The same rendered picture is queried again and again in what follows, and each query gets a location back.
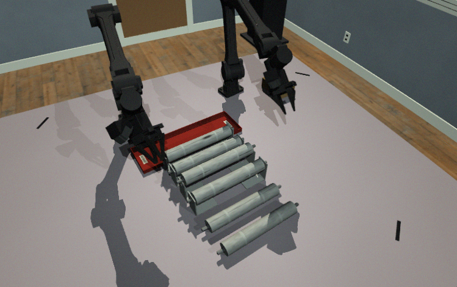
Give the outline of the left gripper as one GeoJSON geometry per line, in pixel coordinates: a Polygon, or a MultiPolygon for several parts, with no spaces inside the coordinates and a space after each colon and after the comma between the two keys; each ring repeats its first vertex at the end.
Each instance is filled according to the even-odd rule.
{"type": "Polygon", "coordinates": [[[293,111],[295,111],[295,90],[292,87],[296,86],[296,85],[297,85],[297,83],[295,81],[290,81],[288,83],[280,85],[279,87],[266,91],[267,95],[272,95],[272,100],[281,108],[281,110],[284,112],[285,115],[286,115],[286,110],[284,108],[284,105],[283,105],[283,102],[281,99],[281,95],[287,93],[291,106],[292,106],[292,109],[293,109],[293,111]],[[290,85],[292,85],[292,86],[290,86],[290,85]],[[293,103],[294,103],[294,105],[293,105],[293,103]]]}

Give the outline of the brown cardboard box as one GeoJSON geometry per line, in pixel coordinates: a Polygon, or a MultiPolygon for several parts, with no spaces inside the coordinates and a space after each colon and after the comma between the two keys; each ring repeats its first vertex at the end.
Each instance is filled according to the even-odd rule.
{"type": "MultiPolygon", "coordinates": [[[[268,84],[266,83],[264,77],[262,78],[262,87],[263,87],[265,90],[270,90],[270,88],[269,88],[268,84]]],[[[287,97],[287,96],[288,96],[287,93],[285,93],[285,94],[281,95],[281,98],[285,98],[285,97],[287,97]]]]}

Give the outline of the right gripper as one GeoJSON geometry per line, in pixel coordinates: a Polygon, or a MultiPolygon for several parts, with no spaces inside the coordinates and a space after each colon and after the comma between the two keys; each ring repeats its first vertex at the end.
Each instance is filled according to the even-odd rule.
{"type": "Polygon", "coordinates": [[[152,163],[157,164],[157,156],[162,161],[165,159],[165,134],[160,130],[163,127],[163,124],[160,123],[158,125],[154,125],[153,127],[146,128],[141,133],[129,139],[128,143],[129,145],[134,144],[134,149],[136,151],[147,157],[152,163]],[[159,141],[161,153],[159,152],[154,140],[159,141]],[[150,149],[153,158],[143,149],[145,147],[150,149]]]}

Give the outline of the red scrap tray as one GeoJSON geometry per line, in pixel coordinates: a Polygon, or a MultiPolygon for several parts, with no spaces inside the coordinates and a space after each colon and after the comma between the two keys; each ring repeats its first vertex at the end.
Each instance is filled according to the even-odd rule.
{"type": "MultiPolygon", "coordinates": [[[[165,134],[164,149],[165,151],[169,150],[199,136],[224,127],[227,124],[230,127],[234,127],[234,135],[242,131],[242,127],[240,127],[225,111],[223,111],[165,134]]],[[[160,161],[158,156],[158,163],[154,164],[147,157],[136,151],[134,147],[131,148],[131,152],[144,174],[163,166],[163,162],[160,161]]]]}

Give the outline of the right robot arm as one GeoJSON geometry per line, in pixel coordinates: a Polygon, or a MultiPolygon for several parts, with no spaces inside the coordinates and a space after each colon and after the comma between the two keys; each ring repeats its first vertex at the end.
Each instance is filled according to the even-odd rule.
{"type": "Polygon", "coordinates": [[[88,18],[91,27],[98,26],[103,33],[110,59],[112,92],[117,109],[121,111],[121,114],[118,115],[119,120],[107,126],[106,130],[111,139],[123,144],[128,138],[131,139],[151,127],[143,112],[145,111],[141,96],[143,84],[141,77],[135,76],[134,69],[125,58],[121,47],[115,28],[116,23],[122,23],[118,6],[110,3],[91,6],[91,8],[87,10],[88,18]]]}

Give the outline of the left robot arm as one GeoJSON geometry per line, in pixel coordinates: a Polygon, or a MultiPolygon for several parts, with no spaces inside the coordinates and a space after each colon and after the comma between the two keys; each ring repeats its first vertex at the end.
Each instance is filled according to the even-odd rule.
{"type": "Polygon", "coordinates": [[[221,62],[223,86],[218,92],[226,98],[243,91],[238,79],[245,76],[243,59],[238,58],[236,43],[235,9],[245,26],[249,30],[259,59],[264,61],[266,72],[264,78],[270,89],[288,83],[286,72],[283,69],[291,62],[293,55],[286,44],[272,32],[260,19],[248,0],[220,0],[223,10],[223,25],[225,35],[225,61],[221,62]],[[272,54],[272,55],[271,55],[272,54]],[[232,65],[231,65],[232,64],[232,65]]]}

